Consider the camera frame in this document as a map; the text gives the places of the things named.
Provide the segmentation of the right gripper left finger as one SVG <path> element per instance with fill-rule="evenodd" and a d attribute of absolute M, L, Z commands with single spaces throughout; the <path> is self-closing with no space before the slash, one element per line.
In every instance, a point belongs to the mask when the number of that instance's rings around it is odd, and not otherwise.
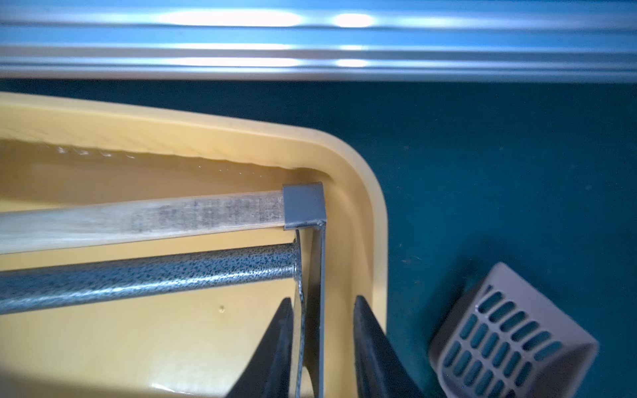
<path fill-rule="evenodd" d="M 291 299 L 284 298 L 247 367 L 227 398 L 287 397 L 290 388 L 294 310 Z"/>

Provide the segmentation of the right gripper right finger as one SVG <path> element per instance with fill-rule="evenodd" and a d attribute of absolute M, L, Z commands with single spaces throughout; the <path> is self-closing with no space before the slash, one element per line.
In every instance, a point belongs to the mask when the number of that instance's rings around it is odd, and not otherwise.
<path fill-rule="evenodd" d="M 354 303 L 353 341 L 359 397 L 423 397 L 362 295 Z"/>

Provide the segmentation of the wooden handle hoe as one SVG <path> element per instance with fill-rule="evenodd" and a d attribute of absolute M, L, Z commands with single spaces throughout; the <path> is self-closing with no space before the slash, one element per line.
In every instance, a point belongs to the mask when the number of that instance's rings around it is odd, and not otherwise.
<path fill-rule="evenodd" d="M 327 212 L 323 185 L 277 191 L 119 202 L 1 215 L 1 252 L 76 249 L 280 227 L 312 233 L 310 263 L 302 264 L 305 300 L 303 374 L 323 396 Z"/>

